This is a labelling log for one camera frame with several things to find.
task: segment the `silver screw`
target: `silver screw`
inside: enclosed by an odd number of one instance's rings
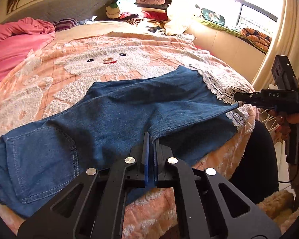
[[[135,162],[135,158],[133,158],[133,157],[131,157],[131,156],[126,157],[126,158],[125,158],[125,162],[126,162],[127,164],[132,164],[132,163]]]
[[[210,176],[213,176],[216,174],[216,170],[214,168],[207,168],[206,173]]]
[[[177,158],[175,158],[175,157],[170,157],[170,158],[167,159],[167,161],[170,164],[176,164],[178,162]]]
[[[86,174],[87,175],[94,175],[94,174],[96,174],[96,169],[95,168],[88,168],[86,170]]]

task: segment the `black cable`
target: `black cable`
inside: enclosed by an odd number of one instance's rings
[[[291,183],[295,180],[295,178],[297,177],[298,175],[298,172],[299,172],[299,140],[298,140],[298,163],[297,163],[297,171],[296,171],[296,174],[295,176],[290,180],[290,181],[287,181],[287,182],[282,182],[282,181],[278,181],[279,183]]]

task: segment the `denim pants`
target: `denim pants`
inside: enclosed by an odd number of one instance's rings
[[[128,155],[144,132],[193,165],[237,132],[225,115],[237,107],[183,66],[150,79],[95,82],[66,111],[0,137],[0,203],[29,217],[79,173]]]

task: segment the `red mouth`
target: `red mouth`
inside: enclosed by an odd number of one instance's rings
[[[113,63],[116,63],[116,62],[117,62],[117,60],[112,61],[112,62],[106,62],[106,63],[104,63],[104,64],[113,64]]]

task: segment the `triangular cutout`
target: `triangular cutout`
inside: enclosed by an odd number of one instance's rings
[[[69,218],[75,207],[77,199],[83,189],[83,184],[80,183],[74,189],[72,189],[59,203],[57,203],[52,210],[66,218]]]
[[[226,184],[220,183],[218,186],[227,204],[230,215],[233,218],[236,218],[249,212],[250,207],[230,188],[228,188]]]

